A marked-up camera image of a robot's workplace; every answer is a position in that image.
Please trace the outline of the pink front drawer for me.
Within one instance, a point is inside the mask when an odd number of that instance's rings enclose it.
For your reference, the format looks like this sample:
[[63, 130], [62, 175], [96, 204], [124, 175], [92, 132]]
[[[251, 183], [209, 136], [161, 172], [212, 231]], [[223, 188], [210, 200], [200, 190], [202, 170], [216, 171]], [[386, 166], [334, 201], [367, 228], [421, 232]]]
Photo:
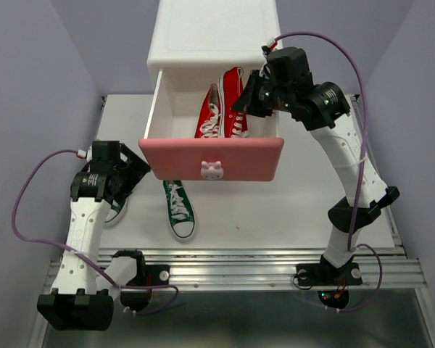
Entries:
[[197, 138], [196, 124], [208, 84], [175, 87], [160, 70], [144, 137], [138, 145], [160, 180], [271, 181], [284, 140], [278, 118], [248, 119], [248, 138]]

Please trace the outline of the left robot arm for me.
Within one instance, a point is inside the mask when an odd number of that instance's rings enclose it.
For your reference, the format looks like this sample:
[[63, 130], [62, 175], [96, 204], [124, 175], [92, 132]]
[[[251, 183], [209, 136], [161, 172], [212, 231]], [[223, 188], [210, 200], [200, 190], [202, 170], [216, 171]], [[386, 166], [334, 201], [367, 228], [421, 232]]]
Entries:
[[114, 312], [108, 289], [98, 289], [94, 265], [113, 203], [126, 200], [150, 171], [119, 141], [94, 141], [87, 165], [70, 186], [70, 227], [59, 272], [37, 310], [57, 330], [105, 331]]

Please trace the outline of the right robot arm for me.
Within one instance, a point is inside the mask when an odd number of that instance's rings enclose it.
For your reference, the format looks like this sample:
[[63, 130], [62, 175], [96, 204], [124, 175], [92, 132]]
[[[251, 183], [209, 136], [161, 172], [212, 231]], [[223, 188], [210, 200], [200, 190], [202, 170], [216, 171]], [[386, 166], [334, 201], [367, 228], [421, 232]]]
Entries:
[[253, 70], [232, 109], [255, 117], [288, 112], [320, 144], [341, 181], [344, 198], [328, 211], [332, 231], [320, 262], [303, 266], [306, 276], [335, 283], [353, 260], [360, 231], [391, 205], [399, 190], [388, 186], [363, 151], [344, 92], [332, 82], [314, 83], [306, 52], [263, 46], [266, 63]]

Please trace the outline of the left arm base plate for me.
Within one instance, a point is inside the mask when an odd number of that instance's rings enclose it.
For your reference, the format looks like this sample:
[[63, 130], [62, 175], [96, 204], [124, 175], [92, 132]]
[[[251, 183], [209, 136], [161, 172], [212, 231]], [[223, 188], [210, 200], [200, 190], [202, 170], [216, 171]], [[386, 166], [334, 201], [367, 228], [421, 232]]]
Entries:
[[112, 275], [112, 278], [122, 286], [168, 285], [169, 277], [169, 265], [146, 265], [144, 270], [138, 270], [137, 265], [129, 265]]

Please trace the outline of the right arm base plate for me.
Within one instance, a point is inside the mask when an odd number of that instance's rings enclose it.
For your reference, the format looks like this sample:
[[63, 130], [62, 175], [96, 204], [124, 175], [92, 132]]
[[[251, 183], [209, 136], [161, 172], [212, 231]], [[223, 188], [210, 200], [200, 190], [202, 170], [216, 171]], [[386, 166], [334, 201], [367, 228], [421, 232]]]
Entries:
[[303, 263], [296, 266], [296, 275], [299, 285], [310, 286], [360, 286], [363, 284], [359, 265], [350, 262], [341, 268], [335, 268], [328, 263]]

